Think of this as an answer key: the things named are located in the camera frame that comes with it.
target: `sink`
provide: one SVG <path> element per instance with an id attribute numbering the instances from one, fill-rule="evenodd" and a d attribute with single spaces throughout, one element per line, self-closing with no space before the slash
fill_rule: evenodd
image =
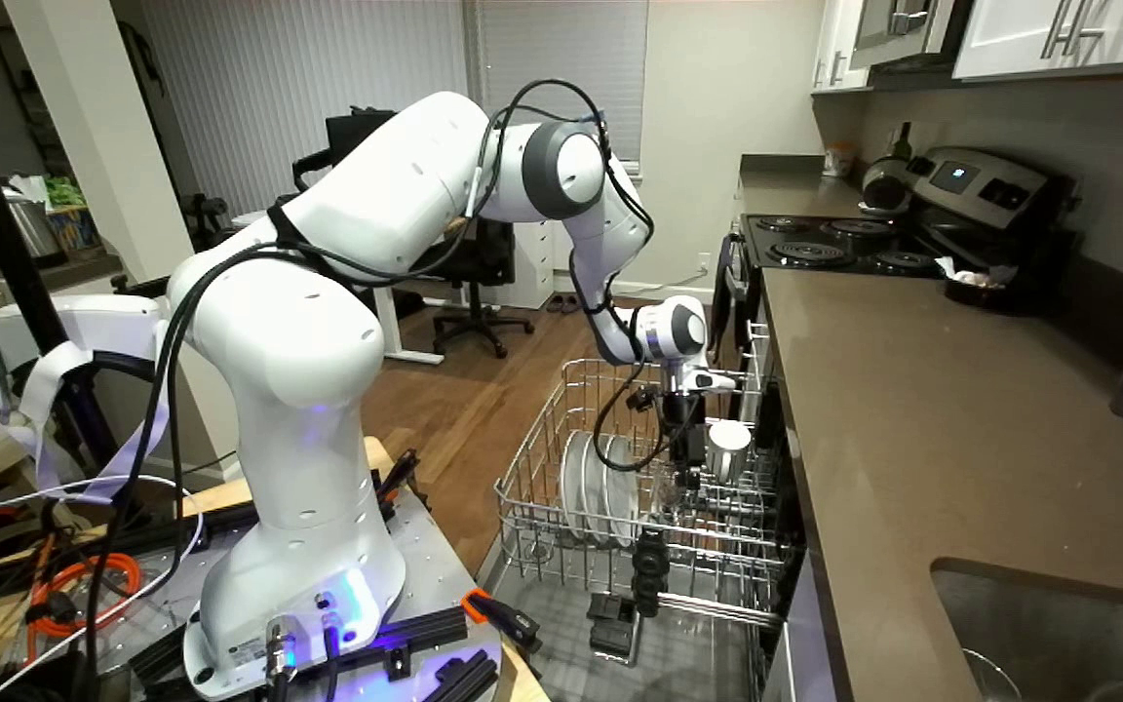
<path id="1" fill-rule="evenodd" d="M 980 560 L 937 560 L 931 579 L 980 689 L 1011 676 L 1027 702 L 1084 702 L 1123 677 L 1123 592 Z"/>

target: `stovetop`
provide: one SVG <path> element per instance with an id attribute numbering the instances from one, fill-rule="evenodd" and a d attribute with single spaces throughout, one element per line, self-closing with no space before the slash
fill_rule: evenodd
<path id="1" fill-rule="evenodd" d="M 751 269 L 937 275 L 931 254 L 894 217 L 743 217 Z"/>

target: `plate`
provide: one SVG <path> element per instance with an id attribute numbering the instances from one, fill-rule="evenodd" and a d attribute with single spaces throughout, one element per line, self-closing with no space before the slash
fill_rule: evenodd
<path id="1" fill-rule="evenodd" d="M 556 464 L 560 517 L 564 517 L 569 533 L 583 533 L 583 517 L 582 517 L 583 448 L 589 448 L 589 435 L 583 434 L 569 434 L 564 446 L 560 446 L 560 464 Z"/>
<path id="2" fill-rule="evenodd" d="M 591 435 L 583 442 L 583 517 L 596 540 L 608 540 L 608 511 L 603 511 L 603 464 L 591 452 Z"/>
<path id="3" fill-rule="evenodd" d="M 634 460 L 629 435 L 613 435 L 603 455 L 613 464 L 632 464 Z M 641 516 L 645 516 L 645 505 L 641 505 L 641 473 L 617 473 L 608 464 L 602 464 L 602 466 L 603 466 L 603 505 L 608 505 L 608 517 L 613 517 L 613 540 L 634 546 L 634 537 L 645 529 L 641 527 Z"/>

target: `dishwasher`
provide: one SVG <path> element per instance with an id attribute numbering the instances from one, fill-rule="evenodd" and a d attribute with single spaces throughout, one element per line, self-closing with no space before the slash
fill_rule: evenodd
<path id="1" fill-rule="evenodd" d="M 726 371 L 737 388 L 693 392 L 706 418 L 693 423 L 706 435 L 712 418 L 728 418 L 728 400 L 760 399 L 764 347 L 769 334 L 751 326 L 750 358 Z M 661 418 L 645 408 L 645 399 L 661 399 L 661 382 L 602 358 L 564 361 L 494 481 L 498 537 L 478 579 L 537 618 L 541 648 L 531 667 L 551 698 L 764 698 L 802 552 L 776 496 L 791 464 L 772 442 L 751 442 L 721 466 L 710 466 L 712 448 L 706 460 L 706 446 L 691 442 L 699 460 L 680 460 L 661 448 Z M 602 481 L 591 435 L 603 442 L 602 455 L 645 460 L 641 473 L 620 473 L 620 486 L 603 485 L 603 511 L 602 500 L 591 505 L 591 481 Z M 603 596 L 634 609 L 629 654 L 591 650 L 589 617 Z"/>

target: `wire rack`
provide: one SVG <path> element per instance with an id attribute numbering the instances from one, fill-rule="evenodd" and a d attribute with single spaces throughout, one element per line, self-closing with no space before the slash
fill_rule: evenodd
<path id="1" fill-rule="evenodd" d="M 772 624 L 778 572 L 797 556 L 797 546 L 778 540 L 772 527 L 772 473 L 778 466 L 772 452 L 743 452 L 728 474 L 703 473 L 691 491 L 673 486 L 669 455 L 660 452 L 648 466 L 629 474 L 641 496 L 641 516 L 583 511 L 583 504 L 564 500 L 564 473 L 574 473 L 569 446 L 591 442 L 596 413 L 613 399 L 596 435 L 603 442 L 603 455 L 613 455 L 613 446 L 622 464 L 654 452 L 660 413 L 634 413 L 622 400 L 634 388 L 650 392 L 654 387 L 660 379 L 650 375 L 632 375 L 596 358 L 560 366 L 560 379 L 522 435 L 507 474 L 494 481 L 498 570 L 513 570 L 520 579 L 632 592 L 634 537 L 660 529 L 669 556 L 668 590 L 660 592 L 661 609 Z M 758 392 L 758 375 L 742 382 L 737 392 Z M 733 392 L 712 392 L 703 408 L 710 413 L 726 400 L 733 400 Z"/>

